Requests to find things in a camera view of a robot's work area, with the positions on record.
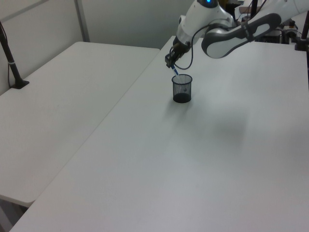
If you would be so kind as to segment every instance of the table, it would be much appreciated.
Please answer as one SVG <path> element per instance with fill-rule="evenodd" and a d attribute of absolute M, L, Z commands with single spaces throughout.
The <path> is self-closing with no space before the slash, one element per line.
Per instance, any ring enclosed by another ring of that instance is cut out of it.
<path fill-rule="evenodd" d="M 0 96 L 0 199 L 29 207 L 158 53 L 75 43 Z"/>
<path fill-rule="evenodd" d="M 173 39 L 12 232 L 308 231 L 306 53 L 253 42 L 211 59 L 199 40 L 179 104 Z"/>

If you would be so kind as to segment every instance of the mesh pen holder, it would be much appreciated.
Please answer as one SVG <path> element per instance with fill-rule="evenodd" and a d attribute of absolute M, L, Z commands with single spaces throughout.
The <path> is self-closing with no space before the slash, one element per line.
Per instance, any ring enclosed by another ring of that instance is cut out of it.
<path fill-rule="evenodd" d="M 191 100 L 191 82 L 192 77 L 186 74 L 180 74 L 172 78 L 173 82 L 173 100 L 178 103 L 186 103 Z"/>

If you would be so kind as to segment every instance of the black cable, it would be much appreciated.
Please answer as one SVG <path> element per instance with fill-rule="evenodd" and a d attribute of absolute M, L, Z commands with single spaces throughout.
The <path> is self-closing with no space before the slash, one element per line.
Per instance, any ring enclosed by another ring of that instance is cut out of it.
<path fill-rule="evenodd" d="M 9 84 L 9 88 L 11 88 L 11 84 L 10 84 L 10 65 L 8 63 L 8 84 Z"/>
<path fill-rule="evenodd" d="M 245 13 L 246 13 L 246 11 L 247 11 L 247 13 L 249 13 L 249 8 L 250 8 L 250 6 L 252 5 L 252 2 L 253 1 L 251 1 L 251 3 L 250 3 L 250 5 L 247 7 L 247 9 L 245 10 Z M 238 19 L 236 20 L 236 22 L 240 19 L 240 17 L 243 15 L 243 13 L 242 14 L 240 14 L 240 16 L 238 17 Z"/>
<path fill-rule="evenodd" d="M 0 27 L 1 27 L 1 30 L 3 31 L 3 34 L 4 34 L 4 36 L 5 36 L 6 42 L 8 42 L 8 37 L 6 36 L 5 30 L 4 30 L 4 28 L 3 28 L 3 25 L 2 25 L 2 23 L 1 23 L 1 21 L 0 21 Z"/>
<path fill-rule="evenodd" d="M 202 28 L 200 28 L 199 30 L 197 30 L 195 33 L 194 33 L 194 35 L 193 35 L 193 37 L 192 37 L 192 40 L 191 40 L 191 62 L 190 62 L 190 64 L 189 64 L 189 66 L 188 67 L 186 67 L 186 68 L 182 68 L 182 67 L 179 67 L 177 64 L 174 64 L 177 68 L 179 68 L 179 69 L 181 69 L 181 70 L 187 70 L 187 69 L 189 69 L 190 67 L 191 67 L 191 65 L 192 65 L 192 63 L 193 63 L 193 39 L 194 39 L 194 37 L 196 36 L 196 34 L 198 34 L 201 30 L 203 30 L 203 29 L 205 29 L 205 28 L 207 28 L 207 27 L 210 27 L 211 26 L 211 24 L 209 23 L 208 25 L 206 25 L 206 26 L 203 26 Z"/>
<path fill-rule="evenodd" d="M 258 11 L 255 13 L 255 15 L 257 15 L 257 13 L 259 13 L 260 12 L 260 10 L 262 9 L 262 7 L 264 6 L 264 4 L 266 3 L 266 1 L 267 0 L 265 0 L 263 3 L 262 3 L 262 5 L 261 5 L 261 7 L 258 9 Z"/>
<path fill-rule="evenodd" d="M 209 27 L 209 24 L 206 25 L 206 26 L 203 26 L 202 28 L 200 28 L 199 30 L 197 30 L 197 32 L 195 32 L 194 35 L 193 35 L 193 37 L 192 37 L 192 40 L 191 40 L 191 62 L 190 62 L 190 64 L 189 64 L 189 66 L 186 67 L 186 68 L 181 68 L 181 67 L 179 67 L 177 64 L 175 64 L 175 66 L 176 66 L 177 68 L 179 68 L 179 69 L 181 69 L 181 70 L 187 70 L 187 69 L 189 69 L 189 68 L 191 67 L 191 65 L 192 65 L 192 63 L 193 63 L 193 39 L 194 39 L 194 37 L 196 36 L 196 34 L 198 34 L 201 30 L 203 30 L 203 29 L 205 29 L 205 28 L 207 28 L 207 27 Z"/>
<path fill-rule="evenodd" d="M 253 3 L 253 1 L 251 1 L 249 8 L 250 8 L 250 6 L 252 6 L 252 3 Z M 247 18 L 248 18 L 248 15 L 249 15 L 249 9 L 247 8 Z"/>

